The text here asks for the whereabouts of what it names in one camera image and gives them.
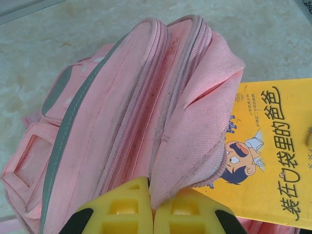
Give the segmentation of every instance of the pink backpack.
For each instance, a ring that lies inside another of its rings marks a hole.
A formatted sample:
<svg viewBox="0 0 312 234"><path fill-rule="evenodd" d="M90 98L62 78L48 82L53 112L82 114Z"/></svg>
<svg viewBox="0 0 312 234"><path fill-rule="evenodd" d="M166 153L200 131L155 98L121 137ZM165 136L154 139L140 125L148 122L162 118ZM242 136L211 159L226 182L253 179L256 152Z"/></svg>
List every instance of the pink backpack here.
<svg viewBox="0 0 312 234"><path fill-rule="evenodd" d="M29 233L55 234L83 203L148 176L153 209L216 180L243 61L200 16L148 18L66 67L1 178Z"/></svg>

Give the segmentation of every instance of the side pocket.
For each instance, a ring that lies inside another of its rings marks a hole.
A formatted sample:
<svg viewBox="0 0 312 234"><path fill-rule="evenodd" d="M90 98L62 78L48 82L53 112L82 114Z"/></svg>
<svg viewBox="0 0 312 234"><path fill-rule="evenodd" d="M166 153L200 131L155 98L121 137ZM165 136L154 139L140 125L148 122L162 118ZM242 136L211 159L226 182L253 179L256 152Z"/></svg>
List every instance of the side pocket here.
<svg viewBox="0 0 312 234"><path fill-rule="evenodd" d="M74 95L111 47L111 44L103 45L93 57L80 60L59 74L42 105L40 112L43 119L60 126Z"/></svg>
<svg viewBox="0 0 312 234"><path fill-rule="evenodd" d="M39 227L43 182L58 130L32 124L1 174L8 203L33 232Z"/></svg>

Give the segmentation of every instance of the yellow book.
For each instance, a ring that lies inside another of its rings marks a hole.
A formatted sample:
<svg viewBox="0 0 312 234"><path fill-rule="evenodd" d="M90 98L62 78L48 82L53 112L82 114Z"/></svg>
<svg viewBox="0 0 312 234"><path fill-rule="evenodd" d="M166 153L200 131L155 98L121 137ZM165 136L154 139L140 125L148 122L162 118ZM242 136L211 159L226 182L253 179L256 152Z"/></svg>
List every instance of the yellow book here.
<svg viewBox="0 0 312 234"><path fill-rule="evenodd" d="M226 170L196 190L239 217L312 229L312 78L242 83Z"/></svg>

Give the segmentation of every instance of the cartoon boy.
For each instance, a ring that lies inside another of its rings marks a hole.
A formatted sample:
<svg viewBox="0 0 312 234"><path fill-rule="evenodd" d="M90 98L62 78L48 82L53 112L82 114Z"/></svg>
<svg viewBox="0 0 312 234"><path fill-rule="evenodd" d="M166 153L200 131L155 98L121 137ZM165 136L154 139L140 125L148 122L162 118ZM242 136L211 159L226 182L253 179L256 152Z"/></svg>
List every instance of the cartoon boy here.
<svg viewBox="0 0 312 234"><path fill-rule="evenodd" d="M265 165L260 152L263 146L261 139L261 132L258 130L255 136L245 143L239 141L226 143L227 162L221 178L231 184L239 184L256 172L256 166L264 171Z"/></svg>

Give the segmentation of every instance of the marble floor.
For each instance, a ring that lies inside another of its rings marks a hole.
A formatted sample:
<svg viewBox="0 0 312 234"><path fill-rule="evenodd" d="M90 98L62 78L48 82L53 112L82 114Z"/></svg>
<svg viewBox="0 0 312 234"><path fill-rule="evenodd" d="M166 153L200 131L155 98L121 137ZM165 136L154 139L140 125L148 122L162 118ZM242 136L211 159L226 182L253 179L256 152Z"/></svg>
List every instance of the marble floor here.
<svg viewBox="0 0 312 234"><path fill-rule="evenodd" d="M203 16L246 63L243 82L312 77L312 26L293 0L66 0L0 25L0 170L59 71L141 19ZM0 185L0 217L13 212Z"/></svg>

